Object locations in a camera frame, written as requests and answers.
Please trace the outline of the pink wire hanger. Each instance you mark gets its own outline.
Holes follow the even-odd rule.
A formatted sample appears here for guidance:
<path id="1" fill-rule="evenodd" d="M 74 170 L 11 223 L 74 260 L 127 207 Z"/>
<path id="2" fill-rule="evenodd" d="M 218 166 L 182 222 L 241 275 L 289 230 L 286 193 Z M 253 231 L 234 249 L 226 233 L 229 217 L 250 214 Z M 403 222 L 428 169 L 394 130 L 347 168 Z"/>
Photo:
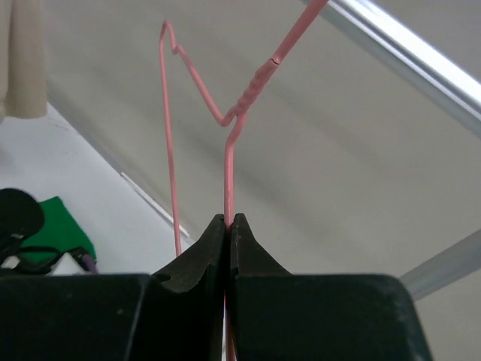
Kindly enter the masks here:
<path id="1" fill-rule="evenodd" d="M 296 20 L 294 26 L 289 30 L 274 54 L 256 70 L 252 80 L 244 90 L 240 98 L 237 100 L 226 114 L 220 113 L 215 101 L 210 96 L 203 80 L 197 72 L 195 66 L 191 62 L 186 51 L 176 42 L 173 27 L 169 21 L 164 21 L 159 36 L 159 64 L 162 77 L 162 101 L 165 120 L 165 138 L 168 153 L 168 168 L 171 187 L 171 205 L 174 221 L 174 243 L 176 255 L 181 253 L 180 246 L 180 224 L 177 202 L 177 185 L 174 172 L 174 147 L 171 131 L 171 115 L 168 98 L 168 85 L 165 69 L 165 36 L 170 36 L 171 52 L 179 55 L 183 60 L 188 72 L 191 75 L 195 85 L 197 86 L 201 97 L 207 108 L 211 112 L 213 118 L 222 127 L 229 126 L 231 122 L 235 122 L 225 143 L 224 155 L 224 187 L 223 187 L 223 204 L 224 204 L 224 221 L 226 229 L 230 229 L 234 222 L 234 150 L 237 139 L 239 138 L 245 123 L 247 121 L 247 111 L 259 97 L 266 83 L 271 79 L 274 72 L 278 69 L 281 62 L 295 46 L 300 37 L 305 33 L 307 28 L 319 15 L 321 10 L 327 5 L 326 1 L 312 1 Z"/>

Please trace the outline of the beige ribbed garment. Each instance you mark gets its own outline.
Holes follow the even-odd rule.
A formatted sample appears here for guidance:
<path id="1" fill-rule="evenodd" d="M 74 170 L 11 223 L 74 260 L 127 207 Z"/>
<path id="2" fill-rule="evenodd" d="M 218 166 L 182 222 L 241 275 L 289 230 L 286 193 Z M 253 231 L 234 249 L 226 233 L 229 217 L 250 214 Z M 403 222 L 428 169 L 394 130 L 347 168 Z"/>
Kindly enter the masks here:
<path id="1" fill-rule="evenodd" d="M 44 21 L 40 1 L 1 2 L 1 118 L 47 114 Z"/>

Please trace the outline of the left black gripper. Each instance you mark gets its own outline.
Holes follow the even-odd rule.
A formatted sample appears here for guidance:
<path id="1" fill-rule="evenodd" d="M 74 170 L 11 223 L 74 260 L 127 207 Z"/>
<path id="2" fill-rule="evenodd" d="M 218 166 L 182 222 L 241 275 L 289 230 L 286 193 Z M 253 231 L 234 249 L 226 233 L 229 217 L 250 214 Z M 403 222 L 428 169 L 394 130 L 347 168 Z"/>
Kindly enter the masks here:
<path id="1" fill-rule="evenodd" d="M 13 275 L 47 275 L 53 267 L 60 261 L 62 256 L 69 254 L 78 261 L 81 258 L 81 247 L 76 247 L 62 252 L 55 247 L 48 246 L 23 246 L 26 239 L 23 235 L 11 234 L 1 237 L 1 264 L 8 258 L 17 258 L 18 263 L 13 268 L 1 265 L 1 276 Z M 32 261 L 26 254 L 48 253 L 52 256 L 41 261 Z"/>

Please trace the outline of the metal clothes rack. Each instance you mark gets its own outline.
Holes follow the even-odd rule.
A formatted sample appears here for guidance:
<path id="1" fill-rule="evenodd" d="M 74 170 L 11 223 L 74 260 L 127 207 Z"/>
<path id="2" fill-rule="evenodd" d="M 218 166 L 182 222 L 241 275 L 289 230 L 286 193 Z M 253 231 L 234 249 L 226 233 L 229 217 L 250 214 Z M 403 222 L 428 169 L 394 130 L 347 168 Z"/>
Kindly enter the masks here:
<path id="1" fill-rule="evenodd" d="M 304 205 L 349 270 L 417 299 L 480 298 L 480 84 L 369 1 L 334 1 L 303 51 Z"/>

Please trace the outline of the green t shirt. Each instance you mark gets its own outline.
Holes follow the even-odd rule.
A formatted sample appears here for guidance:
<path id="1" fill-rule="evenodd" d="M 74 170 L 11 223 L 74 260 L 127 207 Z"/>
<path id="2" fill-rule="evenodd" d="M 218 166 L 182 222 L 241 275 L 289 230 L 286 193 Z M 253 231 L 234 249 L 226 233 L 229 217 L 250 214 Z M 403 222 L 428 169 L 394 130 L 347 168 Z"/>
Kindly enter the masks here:
<path id="1" fill-rule="evenodd" d="M 23 246 L 48 246 L 55 247 L 65 252 L 76 247 L 82 247 L 96 260 L 95 247 L 86 233 L 80 228 L 71 216 L 59 197 L 40 202 L 44 212 L 44 225 L 41 230 L 28 238 Z M 32 261 L 41 261 L 50 258 L 48 253 L 30 253 L 26 256 Z"/>

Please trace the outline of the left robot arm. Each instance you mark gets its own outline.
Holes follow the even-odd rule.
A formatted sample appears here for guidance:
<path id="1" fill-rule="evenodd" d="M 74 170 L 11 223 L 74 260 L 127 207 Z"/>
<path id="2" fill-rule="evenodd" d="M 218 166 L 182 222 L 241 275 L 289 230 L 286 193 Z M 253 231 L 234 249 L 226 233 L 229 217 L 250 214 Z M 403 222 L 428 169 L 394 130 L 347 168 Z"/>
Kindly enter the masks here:
<path id="1" fill-rule="evenodd" d="M 83 231 L 62 201 L 54 197 L 38 202 L 29 193 L 1 190 L 1 276 L 47 275 L 63 256 L 81 270 Z"/>

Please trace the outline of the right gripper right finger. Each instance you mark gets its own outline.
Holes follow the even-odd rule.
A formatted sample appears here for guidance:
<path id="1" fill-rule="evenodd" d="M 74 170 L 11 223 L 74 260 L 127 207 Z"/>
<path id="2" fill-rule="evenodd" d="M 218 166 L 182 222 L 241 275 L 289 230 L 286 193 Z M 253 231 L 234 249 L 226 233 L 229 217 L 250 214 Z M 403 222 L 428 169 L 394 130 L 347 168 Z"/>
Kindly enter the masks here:
<path id="1" fill-rule="evenodd" d="M 229 312 L 239 360 L 430 360 L 407 289 L 390 275 L 294 275 L 231 226 Z"/>

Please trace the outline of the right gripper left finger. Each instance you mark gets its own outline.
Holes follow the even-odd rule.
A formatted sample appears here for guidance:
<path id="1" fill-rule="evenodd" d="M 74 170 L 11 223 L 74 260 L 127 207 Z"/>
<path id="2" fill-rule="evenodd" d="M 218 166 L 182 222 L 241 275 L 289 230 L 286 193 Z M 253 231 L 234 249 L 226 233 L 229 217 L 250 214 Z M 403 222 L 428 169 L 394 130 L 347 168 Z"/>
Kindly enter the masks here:
<path id="1" fill-rule="evenodd" d="M 152 275 L 1 279 L 3 360 L 218 360 L 225 224 Z"/>

